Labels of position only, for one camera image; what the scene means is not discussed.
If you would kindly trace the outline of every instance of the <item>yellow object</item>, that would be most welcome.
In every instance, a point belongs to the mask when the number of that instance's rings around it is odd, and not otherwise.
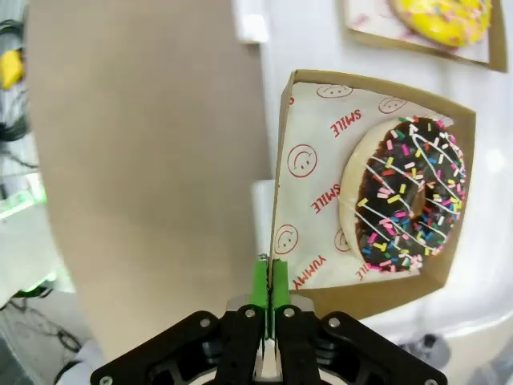
[[[390,0],[402,21],[437,43],[462,47],[490,26],[491,0]]]
[[[7,90],[13,87],[23,76],[22,54],[19,51],[7,51],[0,58],[2,87]]]

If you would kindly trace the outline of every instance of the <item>brown cardboard box edge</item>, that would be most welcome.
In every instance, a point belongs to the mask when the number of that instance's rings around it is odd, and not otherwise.
[[[449,116],[454,121],[454,125],[450,126],[448,131],[454,133],[457,143],[465,156],[465,166],[467,169],[465,187],[467,188],[468,195],[472,175],[472,161],[474,158],[474,111],[441,96],[387,80],[340,72],[296,70],[291,74],[289,82],[281,95],[280,132],[278,139],[271,250],[273,249],[276,219],[277,184],[280,179],[281,156],[283,152],[282,148],[285,138],[287,116],[289,114],[289,100],[292,94],[292,86],[299,82],[345,84],[353,88],[361,88],[380,94],[392,95],[399,99],[417,103],[445,116]],[[315,311],[320,316],[328,314],[331,311],[340,310],[345,311],[355,318],[369,317],[370,315],[393,309],[394,307],[404,305],[429,293],[433,293],[445,285],[449,275],[463,218],[465,216],[465,208],[466,205],[463,206],[462,217],[454,226],[453,233],[446,243],[444,250],[438,256],[430,258],[429,263],[422,269],[420,275],[385,282],[372,282],[328,289],[298,290],[296,293],[311,298],[315,305]]]
[[[488,56],[490,61],[489,63],[460,58],[459,56],[437,50],[436,48],[419,46],[418,44],[408,43],[394,38],[385,38],[376,34],[368,34],[366,32],[354,30],[350,26],[347,26],[347,30],[349,35],[352,36],[355,40],[370,46],[422,52],[425,54],[439,56],[441,58],[453,59],[467,63],[477,63],[494,71],[507,72],[506,31],[504,27],[503,10],[499,0],[493,1],[493,6],[491,9],[491,25],[488,34],[488,44],[490,50]]]

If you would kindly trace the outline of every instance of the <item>screw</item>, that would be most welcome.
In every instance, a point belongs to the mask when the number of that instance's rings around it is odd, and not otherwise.
[[[288,307],[287,309],[283,310],[283,315],[287,318],[293,317],[295,313],[296,312],[291,307]]]
[[[201,327],[208,327],[208,326],[210,326],[210,320],[208,318],[203,318],[200,321],[200,325],[201,325]]]
[[[105,376],[99,381],[99,385],[112,385],[114,381],[112,381],[112,377]]]
[[[328,324],[331,327],[339,327],[340,326],[340,321],[338,320],[338,318],[330,318],[329,321],[328,321]]]

